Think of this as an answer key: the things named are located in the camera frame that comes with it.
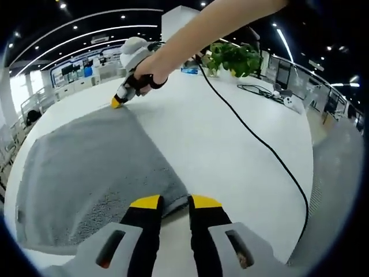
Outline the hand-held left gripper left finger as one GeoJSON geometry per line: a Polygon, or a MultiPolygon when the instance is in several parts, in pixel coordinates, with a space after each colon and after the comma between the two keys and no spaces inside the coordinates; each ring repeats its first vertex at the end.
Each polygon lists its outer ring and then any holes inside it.
{"type": "Polygon", "coordinates": [[[120,222],[109,223],[85,239],[70,261],[45,268],[43,276],[151,276],[163,204],[161,195],[134,201],[120,222]]]}

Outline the person's right hand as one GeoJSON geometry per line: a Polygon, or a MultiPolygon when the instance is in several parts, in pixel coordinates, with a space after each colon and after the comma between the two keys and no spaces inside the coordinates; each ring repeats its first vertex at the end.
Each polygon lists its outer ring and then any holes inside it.
{"type": "Polygon", "coordinates": [[[158,57],[156,54],[144,59],[134,72],[136,80],[142,79],[143,75],[151,75],[155,84],[164,84],[169,76],[169,71],[165,60],[158,57]]]}

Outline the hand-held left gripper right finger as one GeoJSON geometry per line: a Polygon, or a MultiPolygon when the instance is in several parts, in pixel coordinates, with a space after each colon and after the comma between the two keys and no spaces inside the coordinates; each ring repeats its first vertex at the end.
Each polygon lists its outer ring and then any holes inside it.
{"type": "Polygon", "coordinates": [[[198,276],[285,276],[271,245],[243,223],[232,222],[221,203],[196,194],[188,200],[198,276]]]}

